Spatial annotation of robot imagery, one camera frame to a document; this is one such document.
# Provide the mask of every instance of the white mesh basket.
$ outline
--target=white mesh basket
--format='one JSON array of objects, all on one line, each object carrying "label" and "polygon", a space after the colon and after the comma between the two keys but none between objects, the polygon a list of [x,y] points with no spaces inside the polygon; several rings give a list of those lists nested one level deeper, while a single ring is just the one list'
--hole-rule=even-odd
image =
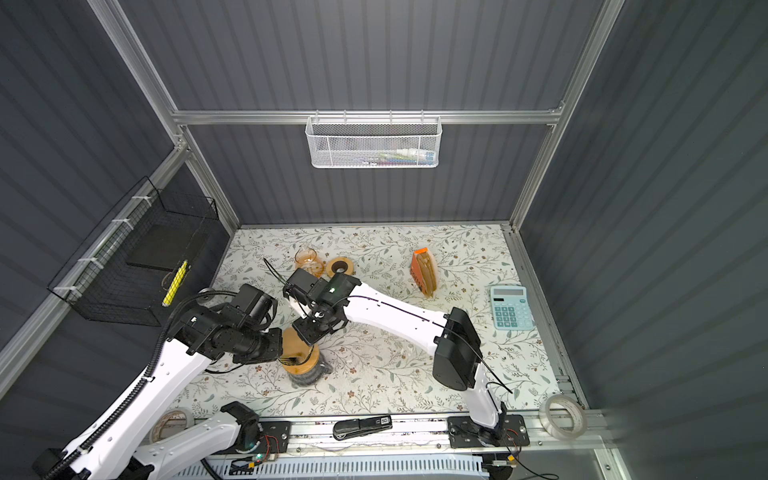
[{"label": "white mesh basket", "polygon": [[306,121],[312,165],[318,168],[437,167],[440,117],[412,123],[339,123],[338,117]]}]

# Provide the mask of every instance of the black wire basket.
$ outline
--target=black wire basket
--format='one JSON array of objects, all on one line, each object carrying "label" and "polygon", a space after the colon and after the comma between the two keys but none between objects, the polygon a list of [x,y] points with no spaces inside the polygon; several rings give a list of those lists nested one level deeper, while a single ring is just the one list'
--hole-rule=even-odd
[{"label": "black wire basket", "polygon": [[[183,299],[210,285],[212,269],[196,268],[201,255],[210,257],[213,253],[217,256],[215,263],[223,255],[219,245],[226,231],[219,222],[214,199],[154,187],[147,196],[133,197],[134,202],[136,199],[139,202],[125,218],[111,221],[117,224],[116,228],[112,226],[114,232],[92,255],[79,258],[82,253],[74,254],[48,284],[50,292],[69,303],[85,319],[159,326],[175,306],[175,303],[164,306],[163,300],[184,261],[187,261],[187,273],[175,299]],[[180,233],[176,238],[189,237],[188,241],[165,245],[165,250],[170,251],[165,263],[173,265],[170,271],[132,262],[135,250],[157,229]],[[84,244],[92,238],[89,236]],[[84,250],[81,245],[78,252]],[[67,266],[74,266],[75,273]]]}]

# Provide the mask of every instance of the white arm segment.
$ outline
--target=white arm segment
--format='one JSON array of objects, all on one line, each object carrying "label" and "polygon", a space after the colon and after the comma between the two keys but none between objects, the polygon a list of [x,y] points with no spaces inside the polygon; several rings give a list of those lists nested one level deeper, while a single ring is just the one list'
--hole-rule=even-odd
[{"label": "white arm segment", "polygon": [[[429,321],[427,322],[367,298],[355,298],[355,295],[381,300],[406,312],[424,317]],[[442,335],[443,326],[445,325],[445,314],[443,312],[424,310],[409,303],[393,299],[380,293],[378,290],[374,290],[366,283],[356,286],[352,290],[350,297],[349,305],[344,307],[344,314],[350,322],[365,323],[366,325],[378,327],[390,332],[392,335],[400,336],[414,345],[420,346],[431,356],[435,355],[437,350],[435,337]],[[295,299],[290,299],[290,303],[298,314],[304,316],[301,307]],[[461,394],[464,403],[467,405],[469,417],[474,423],[489,429],[496,427],[498,415],[501,413],[501,403],[493,391],[488,389],[485,365],[480,363],[475,370],[475,387],[466,389]]]},{"label": "white arm segment", "polygon": [[237,420],[229,413],[218,412],[204,423],[139,447],[134,457],[143,465],[154,465],[148,480],[165,480],[201,458],[228,449],[237,440],[238,433]]},{"label": "white arm segment", "polygon": [[[199,353],[187,355],[187,346],[182,342],[176,339],[166,342],[157,361],[154,380],[144,387],[123,415],[96,440],[91,451],[72,462],[72,470],[77,473],[87,468],[91,472],[90,480],[117,478],[151,426],[165,413],[179,392],[208,365],[210,359],[206,356]],[[144,372],[139,374],[96,423],[69,442],[65,450],[73,452],[88,438],[122,403],[142,376]]]}]

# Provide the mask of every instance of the wire basket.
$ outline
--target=wire basket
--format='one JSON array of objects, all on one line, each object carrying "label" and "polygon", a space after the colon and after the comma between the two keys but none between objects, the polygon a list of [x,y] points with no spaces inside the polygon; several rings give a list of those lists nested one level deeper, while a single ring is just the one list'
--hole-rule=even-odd
[{"label": "wire basket", "polygon": [[437,167],[440,117],[412,123],[339,123],[315,115],[307,118],[306,140],[317,168]]},{"label": "wire basket", "polygon": [[[50,292],[85,319],[159,326],[168,317],[175,303],[163,307],[162,300],[175,269],[168,272],[127,262],[155,225],[192,233],[187,245],[178,246],[176,268],[185,260],[188,268],[175,298],[189,296],[210,283],[211,278],[206,278],[209,274],[201,275],[200,269],[195,270],[195,261],[202,254],[209,254],[213,245],[220,243],[218,237],[226,235],[225,231],[222,233],[215,201],[154,188],[146,197],[136,198],[140,201],[125,218],[112,220],[117,228],[92,255],[79,259],[78,255],[73,256],[68,265],[74,264],[77,274],[66,273],[62,267],[48,284]],[[198,242],[196,253],[192,254],[192,239],[203,237],[202,245]]]}]

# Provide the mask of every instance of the calculator screen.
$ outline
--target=calculator screen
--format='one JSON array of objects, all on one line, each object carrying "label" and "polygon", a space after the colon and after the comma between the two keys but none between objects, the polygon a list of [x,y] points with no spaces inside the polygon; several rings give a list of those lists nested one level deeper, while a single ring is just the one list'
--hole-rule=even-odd
[{"label": "calculator screen", "polygon": [[502,290],[502,289],[497,288],[497,289],[495,289],[493,291],[493,293],[495,293],[496,295],[522,295],[523,291],[522,290],[512,290],[512,289]]}]

